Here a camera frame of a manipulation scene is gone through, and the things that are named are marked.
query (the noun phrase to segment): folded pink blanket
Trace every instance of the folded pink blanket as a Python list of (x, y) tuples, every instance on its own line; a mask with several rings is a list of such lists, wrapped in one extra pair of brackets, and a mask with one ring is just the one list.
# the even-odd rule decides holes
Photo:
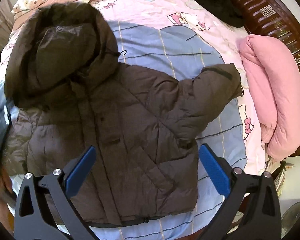
[(300, 73), (289, 49), (278, 39), (248, 35), (240, 44), (267, 153), (276, 161), (300, 145)]

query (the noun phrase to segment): puffer jacket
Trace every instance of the puffer jacket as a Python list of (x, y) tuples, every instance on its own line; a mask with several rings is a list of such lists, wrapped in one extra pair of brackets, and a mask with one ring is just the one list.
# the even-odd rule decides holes
[(119, 55), (98, 10), (54, 4), (23, 27), (5, 76), (5, 94), (21, 108), (3, 151), (9, 174), (45, 175), (97, 147), (91, 174), (71, 199), (91, 226), (193, 209), (195, 137), (242, 92), (233, 64), (178, 81), (118, 63)]

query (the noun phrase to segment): bed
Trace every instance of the bed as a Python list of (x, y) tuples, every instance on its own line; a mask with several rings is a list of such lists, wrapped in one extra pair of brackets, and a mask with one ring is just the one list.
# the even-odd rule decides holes
[[(193, 0), (80, 0), (99, 9), (113, 30), (119, 50), (126, 50), (119, 60), (128, 64), (151, 67), (151, 60), (140, 55), (153, 53), (151, 47), (142, 46), (148, 35), (161, 45), (163, 58), (157, 70), (177, 79), (193, 78), (202, 66), (212, 62), (234, 63), (241, 74), (244, 95), (232, 100), (198, 137), (198, 145), (208, 143), (214, 152), (226, 158), (233, 167), (241, 167), (249, 174), (261, 174), (265, 169), (266, 155), (261, 144), (261, 130), (249, 92), (245, 71), (238, 53), (238, 42), (248, 33), (270, 35), (281, 39), (296, 58), (300, 68), (300, 25), (279, 0), (233, 0), (243, 12), (245, 27), (231, 27), (210, 14)], [(9, 43), (2, 51), (0, 64), (0, 91), (9, 56), (23, 27), (26, 17), (19, 17)], [(170, 58), (171, 52), (185, 53), (191, 48), (192, 57), (184, 56), (181, 63)], [(191, 68), (192, 60), (200, 67)], [(13, 177), (14, 190), (18, 192), (23, 175)], [(198, 167), (199, 198), (193, 211), (167, 216), (148, 223), (122, 228), (96, 228), (90, 225), (100, 239), (191, 239), (204, 228), (216, 214), (224, 198), (220, 196), (201, 163)], [(66, 232), (62, 225), (59, 228)]]

